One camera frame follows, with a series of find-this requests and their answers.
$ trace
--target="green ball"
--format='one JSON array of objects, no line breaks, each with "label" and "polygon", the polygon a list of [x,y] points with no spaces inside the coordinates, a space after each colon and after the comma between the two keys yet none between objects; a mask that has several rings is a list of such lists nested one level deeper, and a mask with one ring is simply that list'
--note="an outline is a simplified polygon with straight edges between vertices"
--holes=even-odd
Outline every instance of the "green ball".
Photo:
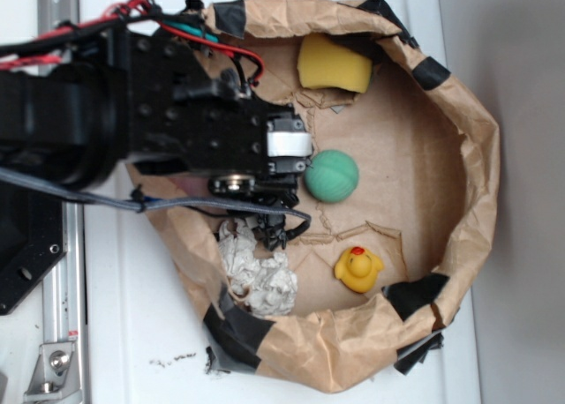
[{"label": "green ball", "polygon": [[326,150],[312,159],[306,169],[305,184],[319,201],[337,203],[345,200],[357,188],[359,169],[357,163],[346,153]]}]

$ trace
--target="black mounting plate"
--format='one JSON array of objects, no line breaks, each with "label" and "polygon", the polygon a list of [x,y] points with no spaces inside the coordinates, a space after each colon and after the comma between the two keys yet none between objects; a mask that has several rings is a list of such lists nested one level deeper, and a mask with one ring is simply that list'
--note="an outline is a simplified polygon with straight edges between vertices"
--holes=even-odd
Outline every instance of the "black mounting plate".
[{"label": "black mounting plate", "polygon": [[10,314],[65,251],[63,203],[0,183],[0,316]]}]

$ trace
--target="rubber duck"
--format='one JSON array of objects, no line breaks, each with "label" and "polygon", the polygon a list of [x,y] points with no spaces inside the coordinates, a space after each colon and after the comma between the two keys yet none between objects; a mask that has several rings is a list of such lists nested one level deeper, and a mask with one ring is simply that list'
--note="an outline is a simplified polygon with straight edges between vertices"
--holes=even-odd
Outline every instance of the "rubber duck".
[{"label": "rubber duck", "polygon": [[366,248],[345,250],[334,266],[334,275],[345,286],[361,294],[371,290],[379,272],[385,268],[382,260]]}]

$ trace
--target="sponge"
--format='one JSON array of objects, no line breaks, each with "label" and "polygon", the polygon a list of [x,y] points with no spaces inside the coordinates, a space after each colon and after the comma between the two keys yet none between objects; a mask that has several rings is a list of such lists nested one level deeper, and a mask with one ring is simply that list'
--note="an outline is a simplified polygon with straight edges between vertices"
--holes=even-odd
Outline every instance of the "sponge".
[{"label": "sponge", "polygon": [[304,88],[335,86],[365,93],[372,73],[371,59],[332,42],[324,34],[310,34],[302,41],[298,75]]}]

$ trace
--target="crumpled paper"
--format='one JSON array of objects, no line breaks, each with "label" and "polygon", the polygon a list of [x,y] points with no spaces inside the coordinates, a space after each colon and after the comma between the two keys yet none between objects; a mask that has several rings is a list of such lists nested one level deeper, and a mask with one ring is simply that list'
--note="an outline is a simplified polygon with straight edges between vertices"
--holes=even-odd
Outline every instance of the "crumpled paper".
[{"label": "crumpled paper", "polygon": [[225,221],[220,226],[218,246],[230,279],[232,291],[245,298],[255,316],[283,316],[294,307],[298,291],[297,276],[289,269],[286,253],[272,258],[256,258],[257,241],[243,220],[236,219],[236,234]]}]

